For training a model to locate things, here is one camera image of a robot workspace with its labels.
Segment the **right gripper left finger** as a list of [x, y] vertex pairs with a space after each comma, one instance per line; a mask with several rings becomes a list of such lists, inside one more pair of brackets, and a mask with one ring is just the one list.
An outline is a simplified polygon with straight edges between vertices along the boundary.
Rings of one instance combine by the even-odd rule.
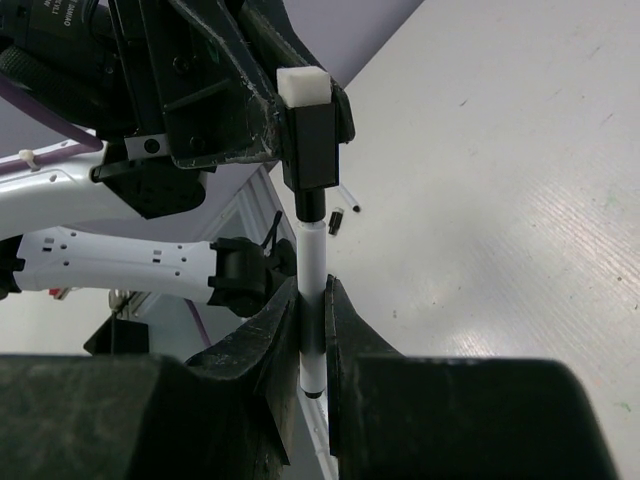
[[5, 479], [277, 479], [290, 462], [297, 285], [180, 362], [5, 355]]

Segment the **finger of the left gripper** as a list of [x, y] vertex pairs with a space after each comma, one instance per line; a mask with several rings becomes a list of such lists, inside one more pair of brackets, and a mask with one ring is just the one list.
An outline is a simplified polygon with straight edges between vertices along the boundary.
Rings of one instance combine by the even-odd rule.
[[[284, 1], [242, 1], [239, 26], [250, 49], [268, 78], [276, 82], [280, 68], [315, 66], [325, 68], [295, 32]], [[338, 143], [351, 142], [356, 135], [351, 104], [347, 93], [331, 77], [332, 101], [337, 109]]]

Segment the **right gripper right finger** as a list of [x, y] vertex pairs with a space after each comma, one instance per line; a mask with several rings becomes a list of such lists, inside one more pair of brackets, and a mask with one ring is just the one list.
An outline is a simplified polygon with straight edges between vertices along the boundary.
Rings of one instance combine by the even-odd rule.
[[563, 363], [406, 356], [325, 293], [330, 452], [343, 479], [615, 479], [587, 393]]

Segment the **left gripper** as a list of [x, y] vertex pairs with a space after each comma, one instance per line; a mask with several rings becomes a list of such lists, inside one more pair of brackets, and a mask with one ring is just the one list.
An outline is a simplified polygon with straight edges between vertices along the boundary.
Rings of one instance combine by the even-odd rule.
[[239, 2], [108, 7], [134, 122], [129, 159], [212, 168], [282, 157], [283, 107], [239, 26]]

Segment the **white pen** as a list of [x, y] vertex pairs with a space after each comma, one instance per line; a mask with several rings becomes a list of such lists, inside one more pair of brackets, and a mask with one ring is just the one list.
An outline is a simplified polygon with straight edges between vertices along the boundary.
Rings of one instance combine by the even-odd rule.
[[300, 317], [300, 387], [311, 399], [327, 386], [325, 290], [326, 223], [300, 222], [297, 227], [297, 285]]
[[361, 206], [360, 206], [359, 202], [354, 197], [354, 195], [344, 185], [339, 185], [338, 186], [338, 192], [341, 195], [341, 197], [343, 198], [343, 200], [345, 201], [345, 203], [348, 205], [350, 210], [352, 210], [353, 212], [356, 212], [356, 213], [360, 213], [361, 212]]

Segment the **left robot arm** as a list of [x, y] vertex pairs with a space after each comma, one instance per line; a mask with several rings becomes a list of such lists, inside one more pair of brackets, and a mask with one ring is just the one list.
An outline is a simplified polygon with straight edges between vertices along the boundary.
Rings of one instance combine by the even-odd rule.
[[251, 316], [294, 273], [274, 233], [168, 243], [77, 225], [191, 211], [217, 168], [273, 161], [316, 224], [355, 135], [346, 92], [280, 1], [5, 1], [1, 95], [62, 137], [1, 161], [6, 296], [125, 289]]

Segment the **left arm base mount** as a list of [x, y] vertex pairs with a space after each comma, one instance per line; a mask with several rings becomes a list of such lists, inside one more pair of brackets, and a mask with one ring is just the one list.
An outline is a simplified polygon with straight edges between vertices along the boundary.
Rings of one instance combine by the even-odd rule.
[[[209, 278], [213, 293], [208, 303], [225, 307], [235, 315], [256, 315], [289, 277], [296, 274], [293, 244], [270, 233], [261, 244], [244, 237], [220, 238], [210, 244], [218, 254], [216, 274]], [[116, 312], [86, 341], [92, 355], [146, 354], [150, 351], [149, 327], [120, 319]]]

